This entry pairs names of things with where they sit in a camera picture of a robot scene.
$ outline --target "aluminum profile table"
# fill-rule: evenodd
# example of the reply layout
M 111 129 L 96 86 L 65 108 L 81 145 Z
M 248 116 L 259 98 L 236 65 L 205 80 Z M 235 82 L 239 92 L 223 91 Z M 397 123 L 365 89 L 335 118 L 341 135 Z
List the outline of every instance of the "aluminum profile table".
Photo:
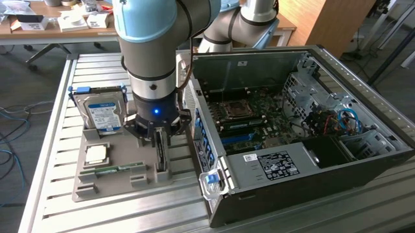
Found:
M 75 203 L 71 199 L 83 121 L 67 88 L 129 87 L 120 54 L 72 55 L 65 64 L 20 224 L 20 233 L 391 232 L 415 222 L 415 159 L 355 188 L 277 212 L 208 227 L 187 139 L 172 139 L 169 186 Z

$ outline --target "wooden table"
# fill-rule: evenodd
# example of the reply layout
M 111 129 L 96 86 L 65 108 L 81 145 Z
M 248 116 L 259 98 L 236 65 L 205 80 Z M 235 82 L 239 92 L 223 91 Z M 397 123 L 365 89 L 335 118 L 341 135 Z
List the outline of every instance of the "wooden table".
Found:
M 32 1 L 31 8 L 39 15 L 59 17 L 60 11 L 71 10 L 68 6 L 48 7 L 43 1 Z M 24 31 L 21 28 L 11 31 L 9 23 L 15 21 L 9 17 L 7 22 L 0 24 L 0 45 L 33 45 L 51 43 L 80 43 L 116 41 L 115 18 L 109 15 L 108 28 L 93 28 L 73 32 L 60 32 L 59 24 L 49 23 L 44 31 Z

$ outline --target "motherboard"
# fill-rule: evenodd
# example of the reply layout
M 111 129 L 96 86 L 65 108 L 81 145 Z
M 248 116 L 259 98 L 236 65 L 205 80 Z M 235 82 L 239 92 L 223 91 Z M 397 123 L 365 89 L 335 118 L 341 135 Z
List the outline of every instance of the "motherboard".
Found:
M 207 104 L 227 155 L 287 145 L 304 137 L 281 110 L 275 87 L 209 93 Z

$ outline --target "hard drive label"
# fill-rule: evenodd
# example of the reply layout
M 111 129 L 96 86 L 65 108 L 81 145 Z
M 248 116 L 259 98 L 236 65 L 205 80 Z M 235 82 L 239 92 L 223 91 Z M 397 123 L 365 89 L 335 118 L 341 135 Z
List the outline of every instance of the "hard drive label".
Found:
M 120 129 L 121 122 L 115 113 L 115 103 L 89 104 L 88 109 L 97 130 L 109 132 Z
M 261 155 L 257 160 L 271 181 L 300 173 L 287 151 Z

